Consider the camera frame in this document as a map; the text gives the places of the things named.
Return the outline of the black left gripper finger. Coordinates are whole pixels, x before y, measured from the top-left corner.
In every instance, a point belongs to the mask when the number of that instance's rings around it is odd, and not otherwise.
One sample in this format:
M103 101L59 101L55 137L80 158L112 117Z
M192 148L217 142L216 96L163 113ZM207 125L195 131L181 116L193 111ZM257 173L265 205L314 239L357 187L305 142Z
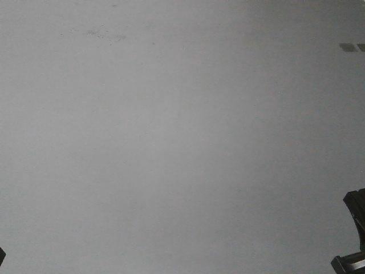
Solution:
M2 248L0 248L0 265L3 263L5 257L6 257L5 251Z

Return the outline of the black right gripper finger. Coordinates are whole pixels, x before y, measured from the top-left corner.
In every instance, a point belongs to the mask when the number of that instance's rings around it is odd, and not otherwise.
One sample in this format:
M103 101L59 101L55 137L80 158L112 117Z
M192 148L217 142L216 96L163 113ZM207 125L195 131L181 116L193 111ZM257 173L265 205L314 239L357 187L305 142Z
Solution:
M337 274L364 274L364 251L347 256L336 256L331 266Z
M343 198L359 236L364 236L364 188L346 193Z

